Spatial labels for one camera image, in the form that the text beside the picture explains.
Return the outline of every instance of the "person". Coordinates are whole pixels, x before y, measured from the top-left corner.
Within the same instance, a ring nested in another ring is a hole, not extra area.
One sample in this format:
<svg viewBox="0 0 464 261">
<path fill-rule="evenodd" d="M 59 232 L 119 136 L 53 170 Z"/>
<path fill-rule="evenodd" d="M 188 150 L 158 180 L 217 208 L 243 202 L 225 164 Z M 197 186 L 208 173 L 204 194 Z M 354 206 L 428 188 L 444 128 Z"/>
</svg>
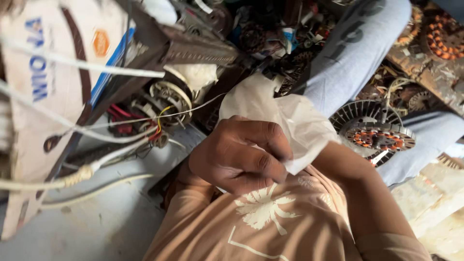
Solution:
<svg viewBox="0 0 464 261">
<path fill-rule="evenodd" d="M 367 83 L 410 12 L 407 0 L 355 2 L 302 75 L 303 95 L 333 114 Z M 464 121 L 430 112 L 403 123 L 416 133 L 416 146 L 378 169 L 328 142 L 293 176 L 283 164 L 292 153 L 278 124 L 223 119 L 181 166 L 143 260 L 431 260 L 387 185 L 415 175 L 459 139 Z M 215 186 L 229 193 L 211 202 Z"/>
</svg>

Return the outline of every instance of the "orange logo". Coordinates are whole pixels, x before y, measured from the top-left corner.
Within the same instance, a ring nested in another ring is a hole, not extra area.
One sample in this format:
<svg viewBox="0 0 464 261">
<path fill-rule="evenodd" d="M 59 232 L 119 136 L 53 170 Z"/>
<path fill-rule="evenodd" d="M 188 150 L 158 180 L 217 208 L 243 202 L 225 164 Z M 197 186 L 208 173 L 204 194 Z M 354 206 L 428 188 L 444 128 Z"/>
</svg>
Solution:
<svg viewBox="0 0 464 261">
<path fill-rule="evenodd" d="M 97 29 L 93 36 L 92 44 L 97 57 L 106 56 L 110 49 L 110 39 L 106 31 L 103 29 Z"/>
</svg>

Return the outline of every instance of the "light blue jeans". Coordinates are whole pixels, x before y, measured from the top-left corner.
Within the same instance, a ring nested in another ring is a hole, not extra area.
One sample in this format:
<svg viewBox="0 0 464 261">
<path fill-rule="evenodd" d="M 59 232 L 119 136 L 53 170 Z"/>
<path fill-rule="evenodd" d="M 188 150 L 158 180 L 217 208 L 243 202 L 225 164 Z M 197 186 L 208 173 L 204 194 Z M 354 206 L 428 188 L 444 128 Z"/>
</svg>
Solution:
<svg viewBox="0 0 464 261">
<path fill-rule="evenodd" d="M 310 71 L 303 73 L 304 95 L 330 117 L 364 87 L 410 15 L 408 0 L 357 1 L 311 62 Z M 403 123 L 416 134 L 416 146 L 396 153 L 377 169 L 387 186 L 417 175 L 464 135 L 464 120 L 449 112 L 408 115 Z"/>
</svg>

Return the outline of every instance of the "blue strip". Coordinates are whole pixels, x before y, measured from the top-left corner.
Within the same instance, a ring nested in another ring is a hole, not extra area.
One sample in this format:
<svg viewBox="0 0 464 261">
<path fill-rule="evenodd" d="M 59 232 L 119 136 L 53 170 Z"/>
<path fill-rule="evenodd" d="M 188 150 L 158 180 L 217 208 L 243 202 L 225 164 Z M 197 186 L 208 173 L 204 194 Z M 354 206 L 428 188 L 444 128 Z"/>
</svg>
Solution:
<svg viewBox="0 0 464 261">
<path fill-rule="evenodd" d="M 135 28 L 129 28 L 129 41 L 134 36 L 134 32 L 135 32 Z M 106 65 L 114 66 L 122 58 L 122 55 L 124 54 L 125 45 L 126 45 L 126 34 L 122 36 L 121 41 L 119 42 L 118 46 L 116 47 L 114 53 L 111 55 Z M 95 84 L 95 86 L 92 88 L 92 91 L 90 92 L 89 103 L 92 105 L 92 109 L 95 106 L 95 103 L 98 101 L 98 98 L 100 98 L 100 95 L 102 94 L 103 90 L 108 84 L 110 78 L 111 78 L 111 74 L 104 73 L 104 72 L 100 74 L 100 77 L 98 77 L 97 83 Z"/>
</svg>

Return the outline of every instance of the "yellow wire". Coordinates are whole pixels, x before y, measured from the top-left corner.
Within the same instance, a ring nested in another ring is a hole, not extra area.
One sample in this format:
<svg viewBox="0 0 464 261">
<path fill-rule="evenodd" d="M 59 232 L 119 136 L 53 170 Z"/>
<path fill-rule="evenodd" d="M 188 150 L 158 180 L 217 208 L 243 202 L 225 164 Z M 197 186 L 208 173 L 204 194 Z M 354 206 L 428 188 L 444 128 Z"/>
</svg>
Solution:
<svg viewBox="0 0 464 261">
<path fill-rule="evenodd" d="M 158 116 L 161 116 L 165 111 L 171 109 L 173 107 L 173 105 L 171 106 L 168 106 L 166 108 L 164 108 L 160 114 Z M 156 134 L 160 133 L 161 132 L 161 118 L 158 118 L 158 130 L 156 131 Z"/>
</svg>

